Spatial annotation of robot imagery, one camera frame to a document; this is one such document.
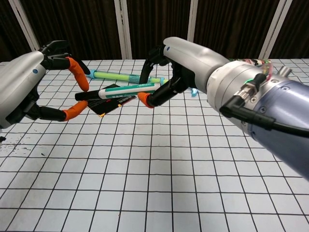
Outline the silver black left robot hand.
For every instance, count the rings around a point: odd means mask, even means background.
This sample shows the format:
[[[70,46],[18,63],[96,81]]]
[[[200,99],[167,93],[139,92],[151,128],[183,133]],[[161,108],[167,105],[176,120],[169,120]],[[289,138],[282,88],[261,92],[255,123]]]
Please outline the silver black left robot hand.
[[[57,54],[68,47],[65,40],[52,41],[39,50],[23,54],[0,70],[0,128],[6,129],[24,117],[32,120],[68,121],[78,116],[87,106],[79,101],[67,110],[38,106],[38,85],[47,70],[68,69],[84,92],[89,90],[87,66],[69,53]]]

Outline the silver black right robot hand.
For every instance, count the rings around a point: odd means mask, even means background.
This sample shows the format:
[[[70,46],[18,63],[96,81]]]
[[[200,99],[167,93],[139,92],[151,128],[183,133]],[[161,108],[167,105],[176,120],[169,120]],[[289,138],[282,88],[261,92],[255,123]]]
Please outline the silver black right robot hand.
[[[172,78],[154,93],[138,93],[138,98],[149,108],[160,106],[189,87],[206,93],[207,81],[218,68],[229,60],[215,51],[179,37],[168,37],[162,45],[152,49],[143,65],[140,84],[148,81],[154,65],[171,63]]]

